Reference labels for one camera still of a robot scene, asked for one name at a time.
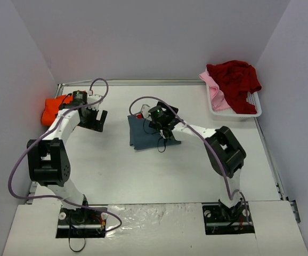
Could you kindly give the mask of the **orange t shirt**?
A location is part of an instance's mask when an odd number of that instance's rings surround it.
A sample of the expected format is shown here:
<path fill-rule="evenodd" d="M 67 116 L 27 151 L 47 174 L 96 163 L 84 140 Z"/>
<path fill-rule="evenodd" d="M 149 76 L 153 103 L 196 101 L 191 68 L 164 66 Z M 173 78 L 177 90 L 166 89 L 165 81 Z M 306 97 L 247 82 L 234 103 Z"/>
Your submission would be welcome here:
<path fill-rule="evenodd" d="M 51 126 L 58 114 L 59 106 L 65 98 L 66 95 L 61 95 L 57 98 L 48 98 L 45 100 L 45 109 L 41 118 L 42 125 Z"/>

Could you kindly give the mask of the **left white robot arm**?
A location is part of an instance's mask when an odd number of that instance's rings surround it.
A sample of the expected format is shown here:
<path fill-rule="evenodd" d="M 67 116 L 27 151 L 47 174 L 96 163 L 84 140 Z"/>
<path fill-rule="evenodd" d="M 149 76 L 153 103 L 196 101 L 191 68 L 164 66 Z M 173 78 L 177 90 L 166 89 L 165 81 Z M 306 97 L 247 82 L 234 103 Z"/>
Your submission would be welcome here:
<path fill-rule="evenodd" d="M 70 179 L 71 165 L 65 144 L 78 126 L 102 132 L 108 112 L 102 111 L 98 119 L 99 106 L 104 96 L 92 91 L 74 91 L 69 103 L 62 102 L 56 117 L 39 142 L 29 140 L 27 144 L 28 167 L 31 181 L 52 191 L 62 206 L 72 210 L 71 216 L 85 223 L 91 216 L 86 196 Z"/>

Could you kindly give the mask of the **blue-grey t shirt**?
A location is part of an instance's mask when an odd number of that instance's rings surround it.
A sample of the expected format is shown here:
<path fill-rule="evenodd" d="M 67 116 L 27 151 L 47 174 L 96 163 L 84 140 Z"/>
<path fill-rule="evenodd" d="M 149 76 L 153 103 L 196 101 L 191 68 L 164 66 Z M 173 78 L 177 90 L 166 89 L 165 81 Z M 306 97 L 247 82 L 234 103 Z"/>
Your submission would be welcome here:
<path fill-rule="evenodd" d="M 134 150 L 141 151 L 157 148 L 160 153 L 166 150 L 167 146 L 180 145 L 180 141 L 166 140 L 159 132 L 149 127 L 149 121 L 144 118 L 137 118 L 128 115 L 129 124 L 129 145 Z"/>

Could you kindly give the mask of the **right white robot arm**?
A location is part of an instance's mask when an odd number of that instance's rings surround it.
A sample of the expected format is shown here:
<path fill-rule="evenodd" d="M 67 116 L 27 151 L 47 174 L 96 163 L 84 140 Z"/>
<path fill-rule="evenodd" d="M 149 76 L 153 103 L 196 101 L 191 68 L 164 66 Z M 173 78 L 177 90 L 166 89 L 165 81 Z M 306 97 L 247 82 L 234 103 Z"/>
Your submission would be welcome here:
<path fill-rule="evenodd" d="M 156 106 L 143 105 L 142 116 L 149 120 L 164 140 L 190 142 L 205 148 L 213 170 L 220 176 L 220 214 L 232 220 L 239 214 L 240 175 L 247 156 L 236 136 L 226 126 L 210 129 L 188 124 L 177 114 L 178 109 L 158 102 Z"/>

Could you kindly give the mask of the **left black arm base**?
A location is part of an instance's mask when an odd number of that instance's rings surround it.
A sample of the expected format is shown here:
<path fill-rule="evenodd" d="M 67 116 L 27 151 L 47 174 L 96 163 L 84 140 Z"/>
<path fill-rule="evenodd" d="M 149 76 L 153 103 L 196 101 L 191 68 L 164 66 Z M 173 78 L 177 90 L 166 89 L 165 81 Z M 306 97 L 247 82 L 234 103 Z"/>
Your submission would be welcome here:
<path fill-rule="evenodd" d="M 60 208 L 56 238 L 104 238 L 108 214 L 88 209 Z"/>

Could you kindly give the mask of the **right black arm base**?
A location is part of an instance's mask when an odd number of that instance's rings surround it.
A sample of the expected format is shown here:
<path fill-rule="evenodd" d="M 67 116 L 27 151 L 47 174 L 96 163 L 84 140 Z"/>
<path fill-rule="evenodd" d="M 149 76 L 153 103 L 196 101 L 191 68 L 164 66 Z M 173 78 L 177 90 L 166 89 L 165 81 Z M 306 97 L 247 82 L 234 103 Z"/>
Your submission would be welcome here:
<path fill-rule="evenodd" d="M 240 201 L 227 208 L 220 201 L 202 204 L 206 235 L 254 234 L 255 228 L 248 203 Z"/>

